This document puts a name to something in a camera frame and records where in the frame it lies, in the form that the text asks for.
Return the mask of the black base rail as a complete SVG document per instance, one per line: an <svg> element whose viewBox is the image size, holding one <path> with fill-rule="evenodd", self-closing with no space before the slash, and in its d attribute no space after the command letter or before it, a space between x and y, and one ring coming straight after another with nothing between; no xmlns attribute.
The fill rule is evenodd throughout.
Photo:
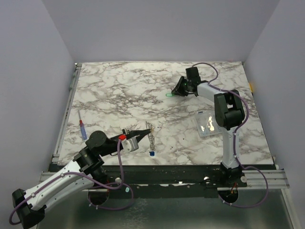
<svg viewBox="0 0 305 229"><path fill-rule="evenodd" d="M236 191L246 187L241 169L226 172L220 165L102 166L91 176L103 183L121 178L130 185L135 198L217 198L218 188Z"/></svg>

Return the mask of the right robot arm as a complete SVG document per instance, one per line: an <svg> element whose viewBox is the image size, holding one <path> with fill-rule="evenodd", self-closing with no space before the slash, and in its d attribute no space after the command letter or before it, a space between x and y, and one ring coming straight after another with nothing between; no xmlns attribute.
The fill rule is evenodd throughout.
<svg viewBox="0 0 305 229"><path fill-rule="evenodd" d="M223 135L223 158L220 164L219 181L225 186L232 185L242 174L239 160L239 128L247 119L242 99L237 90L226 90L212 85L200 78L196 66L185 69L186 76L180 77L171 93L177 96L204 97L214 102L214 116Z"/></svg>

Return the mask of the blue red screwdriver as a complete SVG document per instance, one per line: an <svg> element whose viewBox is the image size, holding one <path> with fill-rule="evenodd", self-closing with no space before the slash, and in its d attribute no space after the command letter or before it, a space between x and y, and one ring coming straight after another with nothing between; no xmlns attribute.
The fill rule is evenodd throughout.
<svg viewBox="0 0 305 229"><path fill-rule="evenodd" d="M81 136L82 136L83 140L86 140L87 139L87 135L86 135L84 123L83 123L82 118L81 118L80 110L78 110L78 116L79 116L79 125L80 125Z"/></svg>

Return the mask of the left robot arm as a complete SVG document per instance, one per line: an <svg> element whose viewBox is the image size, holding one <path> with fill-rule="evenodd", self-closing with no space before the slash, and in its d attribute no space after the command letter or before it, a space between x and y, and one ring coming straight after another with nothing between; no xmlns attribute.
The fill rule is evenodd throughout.
<svg viewBox="0 0 305 229"><path fill-rule="evenodd" d="M32 188L12 193L14 210L9 223L30 229L44 219L46 211L71 194L93 187L117 190L126 186L122 160L118 160L120 180L110 183L102 167L102 157L112 153L120 156L121 150L135 151L139 148L138 143L150 133L150 129L123 130L121 135L109 138L103 131L93 132L85 142L85 148L60 171Z"/></svg>

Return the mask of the clear plastic parts box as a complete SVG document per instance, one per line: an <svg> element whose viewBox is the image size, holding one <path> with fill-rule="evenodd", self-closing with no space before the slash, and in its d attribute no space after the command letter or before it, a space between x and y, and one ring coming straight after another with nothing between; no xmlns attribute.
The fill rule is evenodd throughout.
<svg viewBox="0 0 305 229"><path fill-rule="evenodd" d="M222 133L221 127L217 124L213 111L201 111L195 114L195 123L198 134L206 138Z"/></svg>

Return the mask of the aluminium frame rail left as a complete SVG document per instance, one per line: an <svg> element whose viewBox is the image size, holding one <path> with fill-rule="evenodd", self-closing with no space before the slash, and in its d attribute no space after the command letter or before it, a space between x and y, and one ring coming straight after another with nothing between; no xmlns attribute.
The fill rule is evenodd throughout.
<svg viewBox="0 0 305 229"><path fill-rule="evenodd" d="M58 135L58 138L56 141L55 149L54 149L54 152L53 152L52 158L51 158L52 164L57 164L59 161L60 152L61 152L61 148L62 148L62 144L63 144L63 140L64 140L64 136L65 136L65 132L66 132L66 128L67 128L67 124L68 124L68 120L69 120L69 116L70 116L70 112L71 112L72 102L74 99L78 79L79 79L80 72L81 72L81 67L82 67L82 63L75 64L75 71L73 73L71 84L70 84L70 89L69 89L69 97L68 97L68 100L66 103L66 108L65 108L64 116L63 116L63 119L61 122L61 127L60 127L59 135Z"/></svg>

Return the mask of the aluminium frame rail front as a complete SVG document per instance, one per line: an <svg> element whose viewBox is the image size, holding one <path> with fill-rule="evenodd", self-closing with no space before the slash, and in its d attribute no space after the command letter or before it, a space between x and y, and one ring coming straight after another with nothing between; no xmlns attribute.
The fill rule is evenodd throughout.
<svg viewBox="0 0 305 229"><path fill-rule="evenodd" d="M250 189L265 189L268 183L269 189L288 189L290 188L284 170L244 170L241 181Z"/></svg>

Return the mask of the aluminium frame rail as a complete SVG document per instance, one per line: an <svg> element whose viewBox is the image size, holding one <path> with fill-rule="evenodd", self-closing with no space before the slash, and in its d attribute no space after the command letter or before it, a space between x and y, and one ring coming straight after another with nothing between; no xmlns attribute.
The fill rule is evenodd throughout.
<svg viewBox="0 0 305 229"><path fill-rule="evenodd" d="M265 189L268 183L269 189L288 189L290 188L284 170L244 170L241 181L250 189Z"/></svg>
<svg viewBox="0 0 305 229"><path fill-rule="evenodd" d="M63 144L63 140L64 140L64 136L65 136L65 132L66 132L66 128L67 128L67 124L68 124L68 120L69 120L69 116L70 116L70 112L71 112L72 102L74 99L78 79L79 79L80 72L81 72L81 67L82 67L82 63L75 64L75 71L73 73L71 84L70 84L70 89L69 89L69 97L68 97L68 100L66 103L66 108L65 108L64 116L63 116L63 119L61 122L61 127L60 127L59 135L58 135L58 138L56 141L55 149L54 149L54 152L53 152L52 158L51 158L52 164L57 164L59 161L60 152L61 152L61 148L62 148L62 144Z"/></svg>

